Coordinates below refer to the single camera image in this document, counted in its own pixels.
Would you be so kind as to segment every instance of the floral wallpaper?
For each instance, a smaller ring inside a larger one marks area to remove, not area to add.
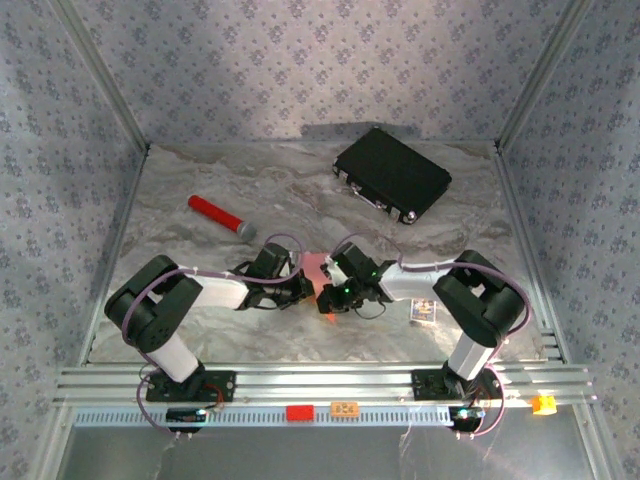
[[[640,3],[596,1],[507,159],[572,357],[640,478]]]
[[[76,0],[151,143],[497,137],[566,0]]]
[[[141,153],[46,2],[0,8],[0,59],[0,478],[21,479]]]

